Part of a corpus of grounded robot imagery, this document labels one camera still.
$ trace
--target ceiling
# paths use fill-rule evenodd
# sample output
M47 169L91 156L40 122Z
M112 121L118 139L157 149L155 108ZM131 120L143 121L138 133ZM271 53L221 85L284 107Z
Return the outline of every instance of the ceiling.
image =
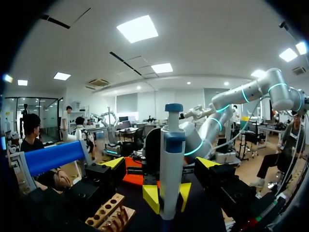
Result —
M293 82L298 77L291 70L306 67L303 56L289 63L279 58L295 41L261 0L63 0L46 14L70 28L37 22L15 58L9 90L84 88L96 78L110 82L102 91L106 95L137 92L137 86L139 91L218 88L228 81L236 87L254 79L250 74L256 69L280 68ZM159 36L131 44L116 27L144 15ZM153 70L148 66L161 63L171 63L173 72L149 74ZM54 80L57 72L71 77ZM28 80L28 86L18 86L17 79Z

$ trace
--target computer screen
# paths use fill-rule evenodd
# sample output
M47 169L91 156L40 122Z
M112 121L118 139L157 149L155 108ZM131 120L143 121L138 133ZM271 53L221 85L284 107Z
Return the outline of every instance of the computer screen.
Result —
M130 121L123 121L122 125L124 129L132 127Z
M128 121L128 120L129 120L128 116L126 116L126 117L119 117L119 122Z
M1 147L3 150L6 150L6 142L5 142L5 137L1 137Z

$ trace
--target wooden block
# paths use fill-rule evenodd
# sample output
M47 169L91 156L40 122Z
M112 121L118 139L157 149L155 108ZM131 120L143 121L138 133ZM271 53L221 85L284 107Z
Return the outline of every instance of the wooden block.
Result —
M98 209L93 217L86 220L86 224L94 228L99 227L118 207L122 206L124 196L116 193L104 205Z
M127 224L131 221L135 214L134 209L130 209L128 207L122 206L123 210L125 210L127 217L124 215L120 207L118 207L106 220L103 224L98 228L99 231L103 232L121 232L127 226ZM117 213L120 212L122 216L122 221L118 218Z

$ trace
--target ceiling light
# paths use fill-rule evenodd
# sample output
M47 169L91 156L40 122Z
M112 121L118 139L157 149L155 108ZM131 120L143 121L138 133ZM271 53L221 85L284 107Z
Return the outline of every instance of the ceiling light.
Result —
M17 83L19 86L27 86L28 85L28 81L26 80L17 80Z
M3 80L9 83L12 83L13 78L10 77L8 74L3 75Z
M297 54L291 48L288 48L284 52L282 52L279 55L279 57L284 59L286 62L290 62L291 60L293 60L297 57Z
M170 63L152 65L151 67L156 73L169 73L173 71Z
M264 77L266 76L266 72L263 71L263 70L255 70L253 73L251 73L251 76L254 76L254 77Z
M307 53L307 48L305 42L300 42L296 44L296 48L298 49L298 52L300 55L306 54Z
M149 15L133 19L117 26L117 29L130 43L157 37L155 26Z
M57 72L57 74L54 76L54 79L66 81L70 76L70 74Z

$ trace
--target yellow block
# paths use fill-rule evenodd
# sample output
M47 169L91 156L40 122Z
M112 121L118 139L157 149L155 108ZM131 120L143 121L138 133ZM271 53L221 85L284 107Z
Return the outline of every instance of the yellow block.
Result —
M198 159L199 161L201 161L202 164L204 164L206 168L210 168L210 167L212 167L212 166L214 166L214 165L221 165L221 164L219 164L219 163L210 161L210 160L208 160L208 159L203 159L203 158L200 158L200 157L197 157L197 159Z
M120 157L120 158L113 159L111 161L107 161L105 163L100 162L98 165L106 165L106 166L109 166L113 169L123 159L124 159L124 157Z
M249 121L249 117L248 116L243 116L243 117L241 117L241 120L242 121Z
M187 204L190 188L191 188L191 183L180 184L180 194L183 198L182 212L184 211L185 206Z
M160 213L157 185L143 185L143 198L156 214Z

